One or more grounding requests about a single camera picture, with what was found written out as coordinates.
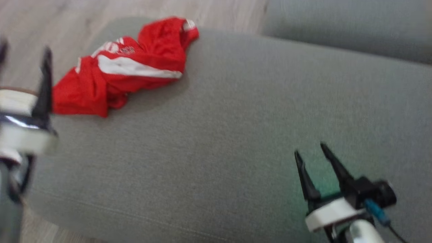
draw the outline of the blue cable plug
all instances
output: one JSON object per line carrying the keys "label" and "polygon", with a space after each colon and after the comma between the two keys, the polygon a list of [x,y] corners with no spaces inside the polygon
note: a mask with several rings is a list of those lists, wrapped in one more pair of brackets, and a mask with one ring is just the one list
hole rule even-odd
{"label": "blue cable plug", "polygon": [[378,222],[382,226],[384,227],[390,226],[390,219],[384,213],[384,210],[382,210],[382,208],[378,206],[378,204],[376,204],[373,200],[366,199],[365,208],[370,214],[372,214],[375,218],[377,218]]}

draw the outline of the light wood flooring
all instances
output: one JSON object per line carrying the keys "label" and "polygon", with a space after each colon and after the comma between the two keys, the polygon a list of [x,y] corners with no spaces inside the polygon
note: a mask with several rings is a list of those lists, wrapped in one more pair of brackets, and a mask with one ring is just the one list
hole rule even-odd
{"label": "light wood flooring", "polygon": [[[42,50],[54,54],[54,79],[59,80],[98,32],[126,16],[179,16],[198,26],[258,34],[268,0],[0,0],[0,35],[11,43],[0,86],[36,90]],[[99,243],[51,224],[25,210],[23,243]]]}

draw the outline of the gray couch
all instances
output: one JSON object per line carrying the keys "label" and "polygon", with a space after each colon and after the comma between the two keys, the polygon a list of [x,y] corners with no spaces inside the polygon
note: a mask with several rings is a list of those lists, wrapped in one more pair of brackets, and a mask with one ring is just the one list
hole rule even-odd
{"label": "gray couch", "polygon": [[432,2],[270,0],[263,34],[432,64]]}
{"label": "gray couch", "polygon": [[[147,21],[108,24],[89,52]],[[326,141],[355,176],[393,183],[401,234],[432,239],[431,66],[200,33],[177,83],[131,95],[107,119],[54,118],[61,144],[39,159],[34,211],[109,242],[324,242],[306,229],[294,150],[331,192]]]}

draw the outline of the gray ottoman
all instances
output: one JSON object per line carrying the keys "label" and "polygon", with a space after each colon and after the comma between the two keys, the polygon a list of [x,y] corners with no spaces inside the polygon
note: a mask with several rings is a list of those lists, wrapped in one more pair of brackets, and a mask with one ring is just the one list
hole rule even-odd
{"label": "gray ottoman", "polygon": [[[89,53],[146,22],[108,24]],[[60,149],[38,161],[34,211],[110,242],[323,242],[306,229],[294,150],[331,192],[326,141],[354,176],[393,183],[395,228],[432,238],[432,67],[200,32],[177,83],[107,119],[54,118]]]}
{"label": "gray ottoman", "polygon": [[429,0],[270,0],[263,34],[432,64]]}

